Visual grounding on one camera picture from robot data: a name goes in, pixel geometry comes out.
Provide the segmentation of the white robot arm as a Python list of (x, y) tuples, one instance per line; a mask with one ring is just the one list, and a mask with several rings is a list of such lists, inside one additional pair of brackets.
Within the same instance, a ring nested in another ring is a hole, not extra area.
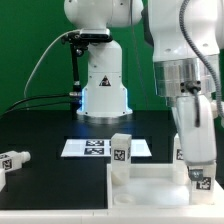
[(144, 22), (153, 47), (157, 94), (172, 108), (183, 159), (199, 181), (216, 162), (213, 115), (224, 116), (219, 50), (224, 48), (224, 0), (65, 0), (74, 38), (89, 51), (88, 82), (77, 114), (94, 121), (125, 116), (121, 48), (109, 39), (111, 27)]

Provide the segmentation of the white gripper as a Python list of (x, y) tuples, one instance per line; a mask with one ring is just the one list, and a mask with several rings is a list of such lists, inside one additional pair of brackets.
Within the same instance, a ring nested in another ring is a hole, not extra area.
[(203, 179), (203, 166), (213, 164), (217, 157), (213, 114), (209, 100), (199, 96), (200, 125), (195, 126), (196, 111), (193, 96), (179, 97), (172, 108), (177, 127), (183, 159), (188, 167), (191, 181)]

